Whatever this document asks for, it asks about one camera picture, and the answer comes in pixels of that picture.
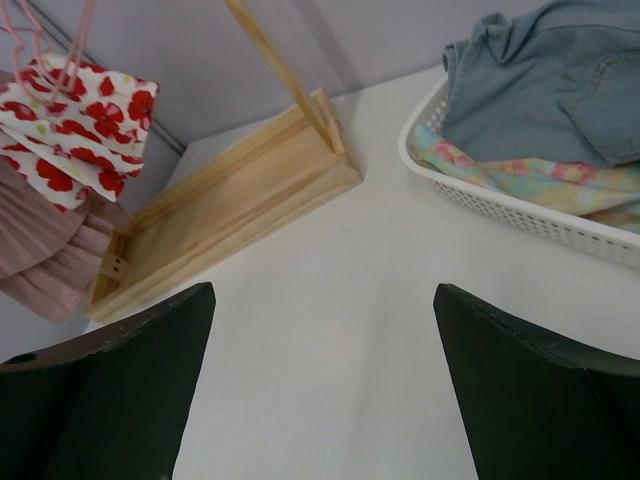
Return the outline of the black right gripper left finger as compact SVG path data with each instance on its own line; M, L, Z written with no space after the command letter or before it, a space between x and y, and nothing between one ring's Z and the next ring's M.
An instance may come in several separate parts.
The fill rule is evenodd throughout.
M215 305L195 284L3 362L2 478L172 478Z

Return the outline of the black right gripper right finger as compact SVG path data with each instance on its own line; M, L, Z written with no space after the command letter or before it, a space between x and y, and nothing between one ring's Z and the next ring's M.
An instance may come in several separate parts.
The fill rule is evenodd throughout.
M639 362L453 284L434 313L481 479L636 479Z

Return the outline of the red poppy print skirt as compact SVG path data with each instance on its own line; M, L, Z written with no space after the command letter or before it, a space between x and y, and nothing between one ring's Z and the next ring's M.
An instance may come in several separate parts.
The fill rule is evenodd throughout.
M1 88L1 163L61 211L95 194L117 201L144 166L156 83L81 63L75 90L46 108Z

